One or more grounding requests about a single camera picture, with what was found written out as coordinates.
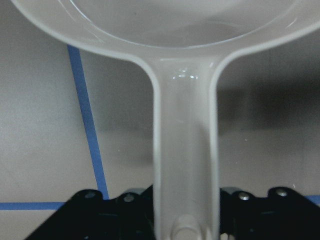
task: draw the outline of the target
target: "white plastic ladle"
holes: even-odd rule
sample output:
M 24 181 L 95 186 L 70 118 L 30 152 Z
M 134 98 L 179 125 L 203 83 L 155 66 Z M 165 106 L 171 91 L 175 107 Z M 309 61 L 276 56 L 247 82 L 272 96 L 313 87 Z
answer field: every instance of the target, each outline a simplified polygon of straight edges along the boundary
M 320 27 L 319 0 L 12 0 L 48 34 L 132 61 L 154 89 L 158 240 L 219 238 L 216 86 L 237 57 Z

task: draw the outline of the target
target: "white floor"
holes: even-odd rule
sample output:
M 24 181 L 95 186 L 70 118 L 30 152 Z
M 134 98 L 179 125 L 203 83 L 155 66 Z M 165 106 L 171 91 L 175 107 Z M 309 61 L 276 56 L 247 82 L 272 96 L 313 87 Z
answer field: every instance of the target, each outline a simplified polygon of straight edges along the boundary
M 67 47 L 0 8 L 0 203 L 64 202 L 97 188 Z M 320 195 L 320 31 L 243 57 L 218 88 L 220 185 Z M 81 51 L 109 196 L 153 182 L 153 94 L 136 65 Z M 0 210 L 22 240 L 51 210 Z

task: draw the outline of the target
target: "ladle bowl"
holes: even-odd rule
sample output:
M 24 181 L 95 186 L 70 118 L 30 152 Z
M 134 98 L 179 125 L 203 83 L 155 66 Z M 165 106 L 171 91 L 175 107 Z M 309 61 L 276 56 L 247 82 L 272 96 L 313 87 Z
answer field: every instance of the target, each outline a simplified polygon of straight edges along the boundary
M 216 87 L 234 59 L 320 27 L 319 0 L 12 0 L 81 49 L 140 65 L 154 90 L 158 240 L 219 238 Z

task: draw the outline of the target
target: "blue tape line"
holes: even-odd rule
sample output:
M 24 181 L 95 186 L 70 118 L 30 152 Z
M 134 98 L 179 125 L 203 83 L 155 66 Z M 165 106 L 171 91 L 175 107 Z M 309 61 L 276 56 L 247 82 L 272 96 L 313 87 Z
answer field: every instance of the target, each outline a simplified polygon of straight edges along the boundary
M 307 199 L 309 199 L 314 204 L 319 205 L 320 204 L 320 195 L 311 195 L 311 196 L 305 196 Z
M 64 202 L 1 202 L 0 210 L 57 210 Z
M 86 138 L 89 145 L 96 185 L 102 192 L 104 199 L 109 198 L 105 173 L 101 160 L 98 139 L 96 135 L 94 118 L 91 112 L 90 101 L 87 91 L 87 85 L 84 70 L 81 62 L 80 51 L 78 48 L 68 45 L 69 58 L 80 104 L 82 119 L 84 123 Z

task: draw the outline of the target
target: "ladle handle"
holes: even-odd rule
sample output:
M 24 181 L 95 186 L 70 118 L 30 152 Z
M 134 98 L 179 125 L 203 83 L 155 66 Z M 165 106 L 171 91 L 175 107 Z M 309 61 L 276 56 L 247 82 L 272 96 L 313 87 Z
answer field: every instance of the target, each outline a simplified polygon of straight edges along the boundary
M 216 62 L 158 60 L 154 76 L 154 212 L 158 240 L 219 234 Z

